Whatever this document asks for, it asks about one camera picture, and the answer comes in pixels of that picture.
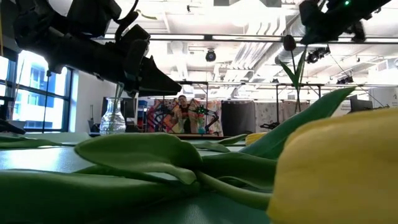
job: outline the glass vase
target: glass vase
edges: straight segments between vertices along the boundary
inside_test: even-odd
[[[108,107],[106,113],[101,118],[101,124],[99,126],[100,135],[126,132],[126,122],[120,112],[121,100],[122,99],[117,100],[113,97],[107,98]]]

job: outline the table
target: table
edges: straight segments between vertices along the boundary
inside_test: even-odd
[[[230,147],[238,151],[241,147]],[[217,152],[200,151],[201,155]],[[0,169],[37,169],[74,172],[91,166],[72,147],[0,151]],[[156,205],[134,213],[126,223],[134,224],[268,224],[264,211],[236,203],[216,193]]]

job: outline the person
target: person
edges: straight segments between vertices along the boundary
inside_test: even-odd
[[[178,97],[178,110],[175,113],[175,120],[180,124],[185,134],[191,134],[191,121],[189,117],[189,104],[185,95]]]

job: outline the window frame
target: window frame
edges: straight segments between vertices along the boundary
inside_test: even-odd
[[[7,79],[0,80],[0,84],[6,85],[6,96],[10,97],[17,97],[16,96],[16,86],[17,86],[17,68],[18,68],[18,58],[19,53],[12,51],[6,47],[4,47],[4,57],[9,60],[9,70],[7,74]],[[72,83],[73,83],[73,69],[70,67],[67,68],[67,75],[65,80],[65,96],[58,95],[51,92],[46,92],[45,90],[40,90],[38,88],[19,85],[20,90],[29,91],[31,93],[36,93],[40,95],[51,96],[54,98],[59,98],[63,100],[63,114],[62,114],[62,128],[61,129],[49,129],[49,128],[42,128],[35,129],[35,128],[25,128],[27,132],[68,132],[69,124],[70,124],[70,104],[72,101]]]

